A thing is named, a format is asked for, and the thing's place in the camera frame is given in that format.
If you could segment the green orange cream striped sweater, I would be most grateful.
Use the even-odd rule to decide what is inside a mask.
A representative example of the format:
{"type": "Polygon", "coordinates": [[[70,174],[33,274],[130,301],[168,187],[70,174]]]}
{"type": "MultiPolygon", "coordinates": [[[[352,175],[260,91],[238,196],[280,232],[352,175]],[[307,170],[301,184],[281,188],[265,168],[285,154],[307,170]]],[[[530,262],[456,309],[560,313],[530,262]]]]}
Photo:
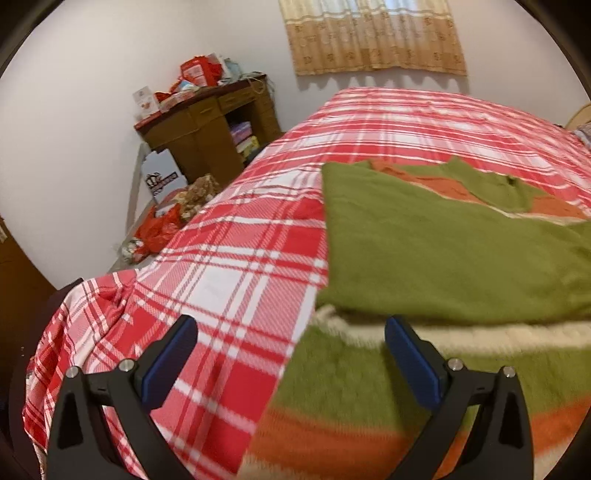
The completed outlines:
{"type": "MultiPolygon", "coordinates": [[[[590,413],[590,222],[461,160],[322,167],[328,283],[257,424],[242,479],[385,479],[431,417],[385,340],[392,317],[471,370],[515,369],[534,477],[558,477],[590,413]]],[[[468,410],[433,479],[458,461],[468,410]]]]}

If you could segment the dark wooden cabinet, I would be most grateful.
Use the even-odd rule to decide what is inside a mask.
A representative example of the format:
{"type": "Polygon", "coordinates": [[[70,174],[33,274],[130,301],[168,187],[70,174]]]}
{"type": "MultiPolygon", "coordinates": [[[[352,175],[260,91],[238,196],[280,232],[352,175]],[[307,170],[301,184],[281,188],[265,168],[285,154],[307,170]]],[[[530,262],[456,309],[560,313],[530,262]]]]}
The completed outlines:
{"type": "Polygon", "coordinates": [[[24,431],[26,368],[47,321],[43,312],[55,287],[1,223],[1,433],[21,462],[37,463],[24,431]]]}

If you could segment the red plastic bag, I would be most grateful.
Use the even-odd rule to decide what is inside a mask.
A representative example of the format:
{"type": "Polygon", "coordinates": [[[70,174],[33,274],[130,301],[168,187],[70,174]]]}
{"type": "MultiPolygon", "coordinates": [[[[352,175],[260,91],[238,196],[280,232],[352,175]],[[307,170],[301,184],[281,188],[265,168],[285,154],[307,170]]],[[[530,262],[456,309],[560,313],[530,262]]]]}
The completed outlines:
{"type": "Polygon", "coordinates": [[[134,234],[140,242],[135,253],[140,257],[159,253],[183,225],[179,204],[174,204],[160,216],[156,215],[156,207],[152,206],[134,234]]]}

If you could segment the red plaid bed sheet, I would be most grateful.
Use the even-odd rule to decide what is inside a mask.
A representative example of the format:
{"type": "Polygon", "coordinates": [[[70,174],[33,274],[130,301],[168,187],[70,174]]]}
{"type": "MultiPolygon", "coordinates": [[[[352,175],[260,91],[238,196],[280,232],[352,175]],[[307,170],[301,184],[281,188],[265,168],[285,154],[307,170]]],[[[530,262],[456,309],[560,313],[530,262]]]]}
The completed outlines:
{"type": "Polygon", "coordinates": [[[531,114],[443,92],[348,88],[270,144],[146,268],[89,279],[31,361],[26,434],[44,448],[65,370],[135,358],[181,314],[197,347],[154,421],[198,479],[235,477],[327,279],[322,165],[458,156],[590,208],[590,153],[531,114]]]}

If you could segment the white printed cardboard box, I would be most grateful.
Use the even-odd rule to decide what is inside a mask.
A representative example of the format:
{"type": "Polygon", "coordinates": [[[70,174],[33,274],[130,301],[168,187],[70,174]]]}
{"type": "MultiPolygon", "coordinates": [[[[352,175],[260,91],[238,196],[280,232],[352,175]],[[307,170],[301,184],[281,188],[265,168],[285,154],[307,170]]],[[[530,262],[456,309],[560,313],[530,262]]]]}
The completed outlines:
{"type": "Polygon", "coordinates": [[[141,176],[156,204],[166,202],[188,184],[168,149],[150,152],[142,162],[141,176]]]}

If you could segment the brown patterned bag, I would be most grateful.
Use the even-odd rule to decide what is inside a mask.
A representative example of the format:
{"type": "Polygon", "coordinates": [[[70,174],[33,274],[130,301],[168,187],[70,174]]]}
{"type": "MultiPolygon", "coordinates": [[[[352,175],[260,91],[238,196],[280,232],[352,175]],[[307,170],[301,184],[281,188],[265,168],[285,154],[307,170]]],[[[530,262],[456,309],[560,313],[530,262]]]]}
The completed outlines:
{"type": "Polygon", "coordinates": [[[214,176],[207,173],[177,193],[173,200],[179,207],[180,218],[188,223],[204,205],[211,202],[219,193],[221,193],[221,185],[214,179],[214,176]]]}

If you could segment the cream wooden headboard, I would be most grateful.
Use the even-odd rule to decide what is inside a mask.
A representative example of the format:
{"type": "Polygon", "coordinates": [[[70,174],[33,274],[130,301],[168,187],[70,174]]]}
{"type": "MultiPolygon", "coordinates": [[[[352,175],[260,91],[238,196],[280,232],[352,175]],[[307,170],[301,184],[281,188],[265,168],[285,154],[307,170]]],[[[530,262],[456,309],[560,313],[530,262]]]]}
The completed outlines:
{"type": "Polygon", "coordinates": [[[568,131],[574,131],[582,125],[585,125],[591,121],[591,104],[588,103],[581,107],[573,117],[565,125],[565,129],[568,131]]]}

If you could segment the dark brown wooden desk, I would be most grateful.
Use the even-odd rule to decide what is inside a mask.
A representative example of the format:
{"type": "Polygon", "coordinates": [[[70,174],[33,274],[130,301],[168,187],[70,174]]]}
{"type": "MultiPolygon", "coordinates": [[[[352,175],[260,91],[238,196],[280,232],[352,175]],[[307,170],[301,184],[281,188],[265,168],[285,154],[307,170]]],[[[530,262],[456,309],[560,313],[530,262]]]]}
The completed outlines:
{"type": "Polygon", "coordinates": [[[231,125],[243,121],[249,121],[263,148],[283,135],[263,73],[201,89],[134,129],[152,150],[168,150],[188,181],[209,173],[226,187],[243,171],[243,157],[230,132],[231,125]]]}

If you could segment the stacked books in desk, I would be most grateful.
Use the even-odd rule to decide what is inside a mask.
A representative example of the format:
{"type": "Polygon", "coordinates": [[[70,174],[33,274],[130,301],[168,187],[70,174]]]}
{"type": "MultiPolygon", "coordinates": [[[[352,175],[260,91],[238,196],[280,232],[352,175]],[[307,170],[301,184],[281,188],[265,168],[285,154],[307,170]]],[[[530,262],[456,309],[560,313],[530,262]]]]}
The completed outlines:
{"type": "Polygon", "coordinates": [[[252,123],[240,122],[230,126],[230,135],[243,162],[252,161],[260,151],[259,139],[252,131],[252,123]]]}

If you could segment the white greeting card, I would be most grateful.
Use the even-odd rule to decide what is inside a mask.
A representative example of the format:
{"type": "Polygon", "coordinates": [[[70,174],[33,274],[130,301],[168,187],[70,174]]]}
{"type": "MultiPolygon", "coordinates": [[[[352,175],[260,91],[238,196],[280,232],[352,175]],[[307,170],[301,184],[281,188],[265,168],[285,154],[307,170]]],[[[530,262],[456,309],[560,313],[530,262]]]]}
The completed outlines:
{"type": "Polygon", "coordinates": [[[158,101],[149,87],[145,86],[132,94],[137,107],[136,118],[141,121],[160,112],[158,101]]]}

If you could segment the red gift box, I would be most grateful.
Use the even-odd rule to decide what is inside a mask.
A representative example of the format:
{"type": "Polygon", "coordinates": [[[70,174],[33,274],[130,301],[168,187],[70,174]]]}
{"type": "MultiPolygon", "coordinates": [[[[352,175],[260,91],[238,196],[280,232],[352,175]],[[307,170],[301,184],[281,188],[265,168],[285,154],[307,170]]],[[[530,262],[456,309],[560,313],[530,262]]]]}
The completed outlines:
{"type": "Polygon", "coordinates": [[[206,56],[195,56],[180,65],[181,77],[198,87],[214,87],[221,81],[221,64],[206,56]]]}

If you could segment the beige patterned window curtain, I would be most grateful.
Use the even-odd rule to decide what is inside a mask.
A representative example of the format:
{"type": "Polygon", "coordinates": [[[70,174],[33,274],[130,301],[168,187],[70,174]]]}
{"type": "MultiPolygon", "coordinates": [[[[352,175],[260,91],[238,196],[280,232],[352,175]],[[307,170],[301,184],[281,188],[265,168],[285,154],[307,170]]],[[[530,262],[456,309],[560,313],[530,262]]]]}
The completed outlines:
{"type": "Polygon", "coordinates": [[[402,68],[465,77],[446,1],[281,1],[298,76],[402,68]]]}

